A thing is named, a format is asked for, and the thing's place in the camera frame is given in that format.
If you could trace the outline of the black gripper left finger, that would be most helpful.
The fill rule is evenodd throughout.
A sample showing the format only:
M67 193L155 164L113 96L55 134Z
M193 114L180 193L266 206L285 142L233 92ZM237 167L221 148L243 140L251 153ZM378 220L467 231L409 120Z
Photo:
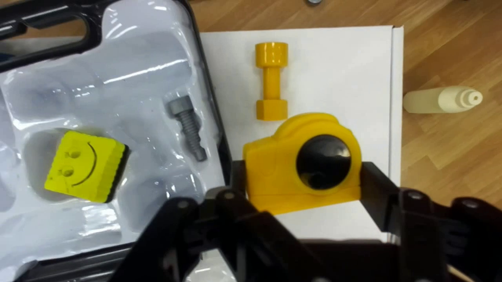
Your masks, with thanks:
M237 195L246 197L246 167L243 161L230 164L230 189Z

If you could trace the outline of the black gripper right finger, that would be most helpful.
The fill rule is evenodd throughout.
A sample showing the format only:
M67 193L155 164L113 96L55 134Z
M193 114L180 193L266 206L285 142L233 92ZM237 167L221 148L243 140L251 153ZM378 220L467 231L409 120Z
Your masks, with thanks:
M381 233L400 233L400 189L371 162L361 168L361 204Z

